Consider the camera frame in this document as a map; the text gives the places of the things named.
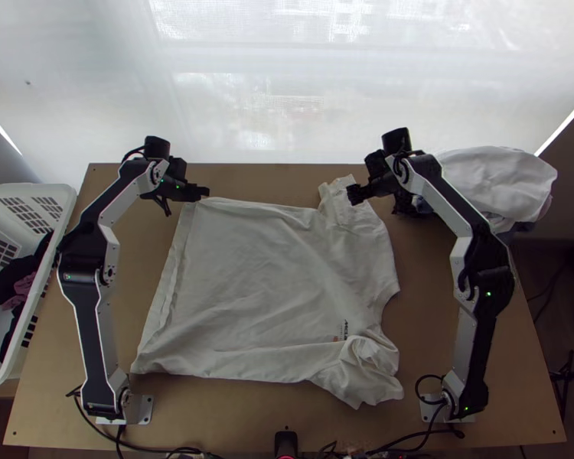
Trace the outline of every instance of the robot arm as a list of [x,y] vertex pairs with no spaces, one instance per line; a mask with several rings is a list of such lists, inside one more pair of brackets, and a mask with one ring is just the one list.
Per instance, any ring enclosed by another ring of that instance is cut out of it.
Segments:
[[73,305],[83,354],[83,408],[99,423],[146,424],[152,403],[152,397],[130,394],[128,376],[117,362],[110,297],[119,241],[112,227],[139,197],[154,200],[168,216],[167,199],[194,202],[209,194],[185,180],[187,164],[169,150],[167,141],[147,137],[142,157],[122,163],[119,178],[81,213],[58,248],[58,281]]
[[408,129],[388,132],[383,150],[366,157],[368,185],[347,189],[351,204],[370,197],[396,195],[396,207],[408,207],[422,196],[457,236],[450,255],[459,322],[452,369],[442,379],[448,418],[480,412],[488,403],[484,373],[497,315],[512,298],[514,274],[507,247],[493,234],[487,220],[442,177],[432,155],[412,151]]

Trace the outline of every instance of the white laundry basket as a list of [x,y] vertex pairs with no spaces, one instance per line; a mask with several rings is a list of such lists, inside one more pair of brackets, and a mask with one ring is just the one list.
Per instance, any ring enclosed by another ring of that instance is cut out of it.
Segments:
[[[54,231],[38,267],[28,299],[0,363],[0,384],[16,378],[34,333],[39,301],[51,274],[57,244],[61,241],[72,214],[77,193],[67,185],[0,185],[0,270],[12,259],[34,254],[43,236]],[[0,347],[11,326],[13,314],[0,307]]]

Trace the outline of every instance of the white backdrop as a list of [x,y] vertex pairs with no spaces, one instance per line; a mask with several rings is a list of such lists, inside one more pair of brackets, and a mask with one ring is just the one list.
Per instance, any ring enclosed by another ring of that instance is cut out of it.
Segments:
[[574,0],[0,0],[0,124],[78,187],[147,134],[192,162],[536,151],[574,108]]

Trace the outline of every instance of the crumpled white cloth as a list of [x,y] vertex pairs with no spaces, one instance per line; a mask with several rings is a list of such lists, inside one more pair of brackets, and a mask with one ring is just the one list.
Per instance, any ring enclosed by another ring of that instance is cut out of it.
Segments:
[[352,176],[319,208],[208,198],[185,204],[132,364],[274,383],[302,380],[353,408],[401,399],[380,327],[399,291],[389,234]]
[[507,147],[474,147],[435,154],[444,178],[481,212],[496,233],[535,222],[550,205],[557,171],[542,159]]

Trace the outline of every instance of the tabletop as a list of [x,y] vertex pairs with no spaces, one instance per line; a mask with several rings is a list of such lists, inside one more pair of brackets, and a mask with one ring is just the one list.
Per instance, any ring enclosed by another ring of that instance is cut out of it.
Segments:
[[[80,211],[117,177],[117,164],[91,164],[69,229]],[[317,207],[318,185],[353,174],[361,165],[189,164],[188,180],[213,196],[298,207]],[[391,214],[393,198],[370,200],[393,244],[401,291],[383,313],[383,330],[400,350],[397,377],[403,400],[353,410],[309,382],[278,384],[192,376],[132,376],[134,393],[153,394],[152,421],[129,426],[130,443],[207,451],[268,452],[276,431],[298,433],[302,451],[338,440],[371,449],[426,429],[414,382],[425,373],[444,374],[452,361],[458,303],[453,298],[448,256],[454,235],[441,220]],[[166,218],[151,201],[138,201],[114,230],[121,243],[117,292],[112,299],[120,366],[135,358],[149,306],[170,248],[181,204]],[[5,435],[6,444],[46,448],[113,449],[81,419],[64,394],[84,381],[72,307],[53,278],[38,312]],[[465,438],[433,435],[427,448],[475,448],[565,441],[566,436],[525,297],[517,283],[500,314],[488,361],[489,405],[476,422],[462,425]],[[115,428],[109,428],[113,434]]]

